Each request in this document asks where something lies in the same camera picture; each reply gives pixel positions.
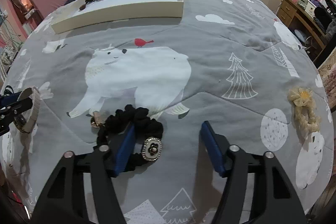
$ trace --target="red bird print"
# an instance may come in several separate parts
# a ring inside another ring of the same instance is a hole
[[[151,41],[145,41],[145,40],[143,40],[143,39],[141,39],[141,38],[136,38],[136,39],[134,39],[134,44],[136,45],[136,46],[138,46],[138,48],[139,47],[142,47],[142,46],[145,46],[147,43],[152,43],[152,42],[154,42],[154,40],[151,40]]]

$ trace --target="desk drawer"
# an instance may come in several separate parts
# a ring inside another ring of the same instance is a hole
[[[290,5],[286,0],[284,0],[280,7],[284,12],[289,15],[291,18],[294,17],[296,13],[296,8]]]
[[[288,27],[292,22],[292,18],[289,15],[287,15],[286,12],[282,9],[279,9],[277,16],[280,18],[283,24],[286,25],[286,27]]]

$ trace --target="screw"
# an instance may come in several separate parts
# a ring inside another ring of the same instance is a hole
[[[67,151],[64,153],[64,158],[71,158],[74,155],[74,153],[72,151]]]
[[[239,151],[239,147],[237,145],[230,145],[229,149],[232,151],[232,152],[237,152]]]
[[[106,145],[106,144],[103,144],[103,145],[101,145],[101,146],[99,147],[99,151],[100,151],[100,152],[106,152],[106,151],[108,151],[109,149],[110,149],[109,146]]]
[[[269,152],[269,151],[265,153],[265,156],[266,156],[266,158],[269,158],[269,159],[274,158],[274,154],[272,152]]]

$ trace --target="polar bear print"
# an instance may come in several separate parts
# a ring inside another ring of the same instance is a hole
[[[89,110],[93,115],[100,111],[105,99],[129,88],[136,88],[136,107],[148,108],[152,118],[158,118],[163,111],[187,113],[189,109],[181,103],[173,106],[176,110],[172,110],[172,104],[181,99],[190,74],[188,56],[169,47],[96,49],[85,70],[87,91],[67,114],[74,118]]]

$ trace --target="black scrunchie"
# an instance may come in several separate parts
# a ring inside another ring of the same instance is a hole
[[[115,116],[110,115],[103,126],[100,127],[97,137],[97,146],[107,143],[108,134],[118,134],[123,132],[129,122],[133,122],[135,129],[135,137],[149,137],[162,138],[163,126],[162,123],[155,119],[147,117],[148,109],[139,107],[135,109],[132,105],[125,106],[125,110],[117,109]],[[148,163],[140,153],[131,154],[125,171],[134,171],[136,166],[141,166]]]

